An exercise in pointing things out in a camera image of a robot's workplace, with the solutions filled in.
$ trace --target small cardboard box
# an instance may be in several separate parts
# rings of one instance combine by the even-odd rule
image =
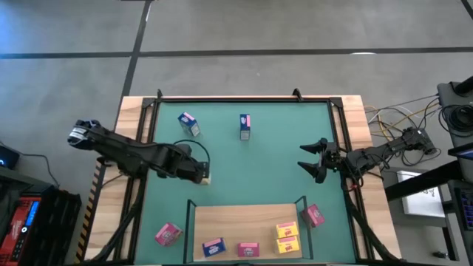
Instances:
[[[299,240],[297,239],[297,236],[277,239],[276,245],[277,245],[279,254],[292,252],[292,251],[298,251],[300,249]]]
[[[324,216],[315,204],[312,204],[311,206],[307,207],[307,209],[303,210],[301,215],[302,218],[313,228],[325,222]]]
[[[222,253],[226,250],[225,242],[223,241],[222,237],[203,243],[202,248],[204,250],[204,256],[206,257],[217,255],[218,253]]]
[[[239,243],[238,256],[259,256],[259,243]]]
[[[276,238],[297,236],[298,234],[299,229],[297,228],[296,222],[286,222],[280,225],[276,225]]]
[[[160,245],[168,247],[172,245],[176,240],[179,238],[179,236],[183,233],[180,228],[178,228],[176,225],[171,224],[170,222],[167,222],[159,232],[157,232],[156,236],[154,239],[156,242],[160,243]]]
[[[251,131],[250,115],[242,114],[239,116],[239,139],[249,140]]]
[[[197,120],[195,120],[195,118],[193,118],[190,114],[184,112],[177,119],[179,120],[179,123],[184,131],[188,132],[192,136],[196,137],[200,133]]]

